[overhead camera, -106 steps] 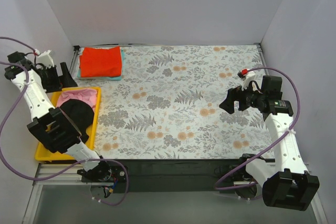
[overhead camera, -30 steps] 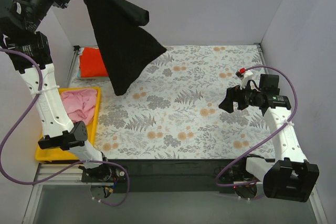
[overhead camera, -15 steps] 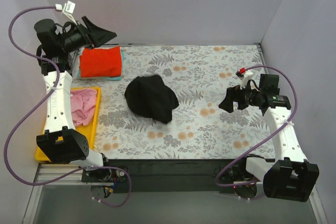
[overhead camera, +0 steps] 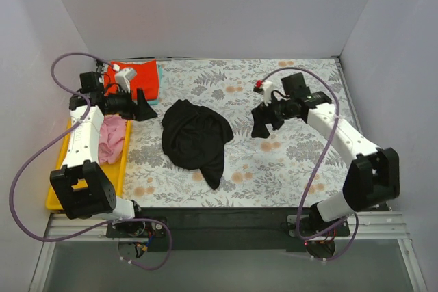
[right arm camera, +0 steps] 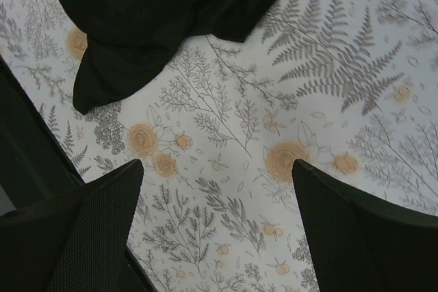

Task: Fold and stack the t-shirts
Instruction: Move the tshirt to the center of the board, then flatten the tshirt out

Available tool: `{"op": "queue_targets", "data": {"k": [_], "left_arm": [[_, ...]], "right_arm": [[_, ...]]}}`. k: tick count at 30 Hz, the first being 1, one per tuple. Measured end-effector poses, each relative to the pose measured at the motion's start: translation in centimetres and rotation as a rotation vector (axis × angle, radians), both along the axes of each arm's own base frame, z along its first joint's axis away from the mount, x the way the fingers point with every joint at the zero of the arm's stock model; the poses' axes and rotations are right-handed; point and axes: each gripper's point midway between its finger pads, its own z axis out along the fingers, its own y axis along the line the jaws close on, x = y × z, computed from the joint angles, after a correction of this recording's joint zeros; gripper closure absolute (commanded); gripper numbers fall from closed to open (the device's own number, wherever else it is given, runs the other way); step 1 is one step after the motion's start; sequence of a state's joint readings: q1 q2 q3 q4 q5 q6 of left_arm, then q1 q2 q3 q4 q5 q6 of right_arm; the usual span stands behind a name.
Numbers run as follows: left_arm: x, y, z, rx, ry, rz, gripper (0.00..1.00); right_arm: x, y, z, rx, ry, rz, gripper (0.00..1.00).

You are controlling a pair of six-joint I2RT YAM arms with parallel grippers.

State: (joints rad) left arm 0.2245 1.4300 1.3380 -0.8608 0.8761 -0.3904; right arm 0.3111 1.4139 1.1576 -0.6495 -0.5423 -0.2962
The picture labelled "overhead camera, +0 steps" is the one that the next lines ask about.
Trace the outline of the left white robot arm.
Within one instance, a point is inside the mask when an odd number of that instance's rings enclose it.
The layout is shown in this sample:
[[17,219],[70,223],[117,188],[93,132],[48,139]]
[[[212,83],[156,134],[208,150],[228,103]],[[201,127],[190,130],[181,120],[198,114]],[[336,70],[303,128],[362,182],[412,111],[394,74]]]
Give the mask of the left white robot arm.
[[127,235],[139,237],[149,226],[140,216],[140,206],[118,197],[99,165],[99,138],[106,115],[139,122],[157,117],[142,90],[132,99],[129,80],[134,75],[133,69],[124,69],[125,82],[118,83],[116,93],[107,94],[98,73],[80,74],[81,87],[69,103],[73,130],[66,156],[60,168],[50,173],[50,183],[67,218],[114,220]]

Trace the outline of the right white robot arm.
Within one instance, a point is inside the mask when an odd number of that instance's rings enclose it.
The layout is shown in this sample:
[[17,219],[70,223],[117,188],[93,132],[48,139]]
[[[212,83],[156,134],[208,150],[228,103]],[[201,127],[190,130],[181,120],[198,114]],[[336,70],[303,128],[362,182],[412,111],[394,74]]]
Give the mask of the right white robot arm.
[[298,205],[295,235],[309,231],[314,239],[333,230],[349,215],[375,207],[400,195],[399,155],[393,148],[381,148],[365,138],[339,114],[339,102],[328,92],[312,92],[303,77],[304,69],[281,80],[283,91],[268,78],[256,82],[254,91],[263,102],[251,111],[253,138],[268,138],[267,126],[280,129],[286,120],[297,118],[326,139],[324,152],[334,148],[348,166],[341,191],[310,206],[303,213]]

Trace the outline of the black t-shirt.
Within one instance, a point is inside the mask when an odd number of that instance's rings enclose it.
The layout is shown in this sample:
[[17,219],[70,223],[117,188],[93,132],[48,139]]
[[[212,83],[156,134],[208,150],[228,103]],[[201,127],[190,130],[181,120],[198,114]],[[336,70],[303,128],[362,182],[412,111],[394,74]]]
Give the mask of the black t-shirt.
[[233,139],[229,122],[208,107],[177,100],[162,120],[162,149],[172,163],[199,170],[212,190],[224,172],[224,145]]

